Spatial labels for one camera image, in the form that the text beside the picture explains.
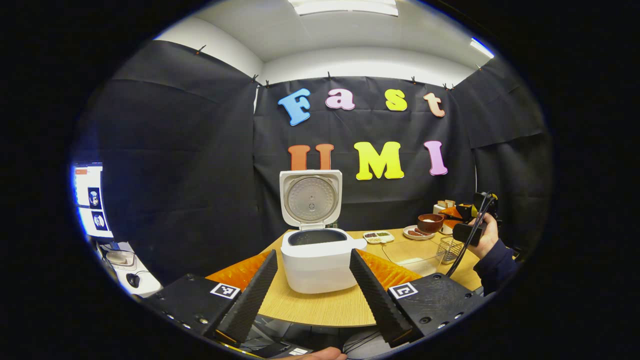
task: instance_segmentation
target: dark sleeve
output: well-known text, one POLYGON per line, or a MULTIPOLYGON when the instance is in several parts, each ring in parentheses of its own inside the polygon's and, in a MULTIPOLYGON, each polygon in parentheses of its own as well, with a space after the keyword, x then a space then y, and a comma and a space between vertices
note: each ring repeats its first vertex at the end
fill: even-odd
POLYGON ((480 276, 485 295, 499 289, 516 270, 518 265, 513 260, 513 250, 507 249, 500 239, 474 266, 474 271, 480 276))

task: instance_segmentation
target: white wall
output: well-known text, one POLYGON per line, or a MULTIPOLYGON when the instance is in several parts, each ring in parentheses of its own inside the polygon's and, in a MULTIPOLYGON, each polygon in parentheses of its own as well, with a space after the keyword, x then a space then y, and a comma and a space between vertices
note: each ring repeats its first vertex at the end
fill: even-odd
POLYGON ((331 76, 374 76, 457 85, 477 69, 413 51, 383 47, 343 47, 298 53, 264 64, 261 83, 331 76))
POLYGON ((194 17, 184 19, 154 40, 171 41, 193 49, 206 45, 202 52, 216 57, 253 77, 260 74, 263 62, 249 48, 208 22, 194 17))

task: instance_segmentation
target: hand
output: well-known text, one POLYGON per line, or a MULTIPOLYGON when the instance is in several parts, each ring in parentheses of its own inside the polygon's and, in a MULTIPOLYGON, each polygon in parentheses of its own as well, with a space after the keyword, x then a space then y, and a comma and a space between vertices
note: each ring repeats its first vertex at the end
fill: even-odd
POLYGON ((337 348, 328 347, 310 354, 281 357, 278 360, 346 360, 346 358, 347 355, 341 354, 337 348))
MULTIPOLYGON (((476 223, 476 220, 477 218, 471 220, 469 225, 474 225, 476 223)), ((488 213, 484 214, 483 221, 486 223, 486 229, 484 230, 484 234, 482 235, 482 237, 480 237, 478 245, 473 246, 469 244, 468 246, 469 251, 471 251, 480 260, 482 260, 482 258, 485 257, 485 255, 487 255, 493 248, 495 243, 498 242, 498 222, 495 221, 493 216, 488 213)))

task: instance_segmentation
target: open lid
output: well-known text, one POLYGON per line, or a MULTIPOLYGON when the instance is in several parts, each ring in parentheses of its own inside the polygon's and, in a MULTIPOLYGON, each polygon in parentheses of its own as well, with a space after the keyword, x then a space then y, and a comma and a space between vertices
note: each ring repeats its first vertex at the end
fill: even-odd
POLYGON ((340 170, 280 172, 280 207, 287 224, 302 230, 323 229, 338 219, 341 206, 340 170))

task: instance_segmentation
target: desk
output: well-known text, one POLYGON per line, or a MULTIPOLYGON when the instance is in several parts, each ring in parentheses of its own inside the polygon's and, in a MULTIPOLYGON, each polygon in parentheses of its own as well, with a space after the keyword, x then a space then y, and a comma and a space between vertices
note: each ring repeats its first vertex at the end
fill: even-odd
MULTIPOLYGON (((414 241, 404 237, 402 229, 386 231, 390 232, 395 240, 387 244, 368 243, 367 252, 383 259, 388 259, 382 251, 383 246, 404 241, 414 241)), ((347 233, 354 239, 360 239, 363 238, 362 235, 366 233, 366 231, 347 231, 347 233)), ((430 240, 421 241, 433 241, 437 244, 440 243, 440 239, 444 236, 445 235, 436 233, 430 240)), ((258 314, 286 322, 312 326, 359 327, 375 325, 376 321, 358 285, 352 288, 322 294, 300 294, 291 290, 287 283, 282 253, 280 252, 283 237, 284 234, 265 249, 265 251, 276 250, 278 256, 278 272, 273 278, 271 287, 269 287, 269 291, 264 298, 258 314)), ((458 265, 458 269, 454 272, 451 279, 462 284, 469 290, 479 288, 481 286, 480 278, 476 272, 473 271, 473 267, 478 260, 471 251, 466 251, 462 261, 458 265)), ((451 264, 442 265, 438 270, 444 273, 450 267, 451 264)))

